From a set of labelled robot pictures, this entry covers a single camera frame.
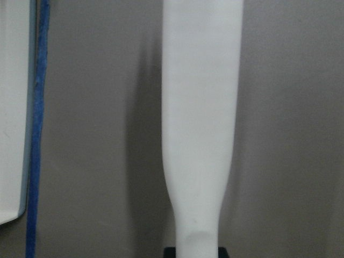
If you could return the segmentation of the black bristle hand brush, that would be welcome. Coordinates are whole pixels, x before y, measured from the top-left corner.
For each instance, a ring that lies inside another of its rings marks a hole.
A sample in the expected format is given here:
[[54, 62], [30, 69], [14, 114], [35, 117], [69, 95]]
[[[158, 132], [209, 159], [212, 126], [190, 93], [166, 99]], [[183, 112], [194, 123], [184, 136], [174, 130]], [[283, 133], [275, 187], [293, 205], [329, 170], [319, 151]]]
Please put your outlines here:
[[217, 257], [232, 162], [243, 1], [164, 1], [162, 158], [177, 257]]

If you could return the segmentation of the beige plastic dustpan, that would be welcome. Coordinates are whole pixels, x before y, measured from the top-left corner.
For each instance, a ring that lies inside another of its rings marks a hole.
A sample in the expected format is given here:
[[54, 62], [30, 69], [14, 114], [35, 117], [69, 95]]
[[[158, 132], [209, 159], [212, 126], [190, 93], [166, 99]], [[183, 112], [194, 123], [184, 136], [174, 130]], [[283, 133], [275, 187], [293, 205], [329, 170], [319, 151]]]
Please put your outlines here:
[[33, 122], [36, 1], [1, 1], [1, 224], [26, 210]]

